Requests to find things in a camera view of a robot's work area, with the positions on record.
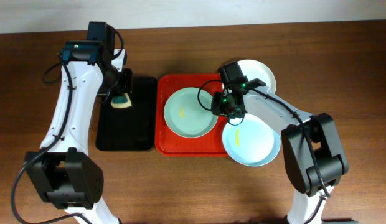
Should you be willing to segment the green and yellow sponge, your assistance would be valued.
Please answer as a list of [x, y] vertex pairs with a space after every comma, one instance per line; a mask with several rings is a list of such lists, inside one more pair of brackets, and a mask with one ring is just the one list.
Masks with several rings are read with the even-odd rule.
[[124, 93], [121, 96], [113, 97], [110, 105], [116, 109], [125, 109], [125, 108], [131, 107], [132, 103], [131, 103], [129, 95], [127, 93]]

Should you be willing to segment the pale green plate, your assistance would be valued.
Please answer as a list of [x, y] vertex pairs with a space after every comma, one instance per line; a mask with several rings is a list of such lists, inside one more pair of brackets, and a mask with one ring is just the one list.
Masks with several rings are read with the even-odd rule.
[[209, 133], [218, 117], [209, 108], [212, 95], [205, 90], [188, 87], [173, 93], [164, 106], [164, 120], [168, 128], [184, 138], [199, 138]]

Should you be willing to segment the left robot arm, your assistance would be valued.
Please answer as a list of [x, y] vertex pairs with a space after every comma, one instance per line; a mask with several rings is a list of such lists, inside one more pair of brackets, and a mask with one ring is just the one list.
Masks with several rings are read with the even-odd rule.
[[40, 199], [79, 223], [120, 223], [102, 193], [103, 171], [88, 156], [88, 132], [99, 94], [110, 102], [132, 91], [132, 71], [124, 68], [126, 50], [106, 22], [91, 21], [85, 40], [66, 42], [58, 54], [61, 87], [55, 113], [37, 152], [27, 152], [21, 172]]

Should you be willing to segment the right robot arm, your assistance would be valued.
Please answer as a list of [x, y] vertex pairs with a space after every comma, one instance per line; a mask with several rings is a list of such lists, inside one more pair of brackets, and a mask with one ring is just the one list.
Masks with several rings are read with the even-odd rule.
[[222, 144], [227, 154], [246, 166], [263, 166], [279, 152], [294, 187], [286, 223], [322, 223], [331, 192], [349, 165], [336, 124], [327, 113], [313, 115], [275, 94], [274, 86], [248, 78], [241, 61], [218, 69], [222, 91], [211, 112], [227, 119]]

